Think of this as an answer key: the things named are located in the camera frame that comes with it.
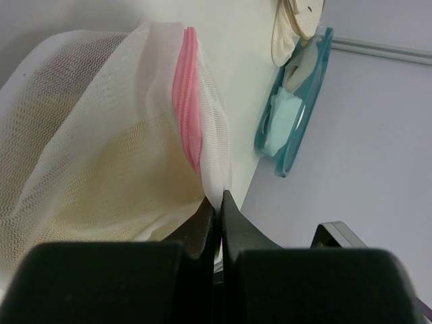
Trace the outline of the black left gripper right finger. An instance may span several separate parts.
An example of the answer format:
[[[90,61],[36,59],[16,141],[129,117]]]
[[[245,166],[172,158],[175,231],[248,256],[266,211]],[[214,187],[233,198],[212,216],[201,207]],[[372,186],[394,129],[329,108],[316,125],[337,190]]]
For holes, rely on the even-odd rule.
[[[283,248],[225,191],[226,323],[425,323],[401,262],[373,248]]]

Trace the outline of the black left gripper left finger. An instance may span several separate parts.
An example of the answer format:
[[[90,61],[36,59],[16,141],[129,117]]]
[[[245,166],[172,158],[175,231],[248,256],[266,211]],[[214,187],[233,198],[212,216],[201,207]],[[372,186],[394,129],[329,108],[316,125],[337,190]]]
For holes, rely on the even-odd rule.
[[[33,248],[6,293],[8,323],[210,323],[215,211],[207,200],[160,242]]]

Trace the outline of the white pink-zip mesh laundry bag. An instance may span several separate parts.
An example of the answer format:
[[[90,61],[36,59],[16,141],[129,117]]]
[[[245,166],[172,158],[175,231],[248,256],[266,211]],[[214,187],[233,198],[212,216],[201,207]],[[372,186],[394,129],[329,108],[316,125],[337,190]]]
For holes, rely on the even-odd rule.
[[[194,28],[51,36],[1,89],[1,289],[38,244],[162,240],[230,185]]]

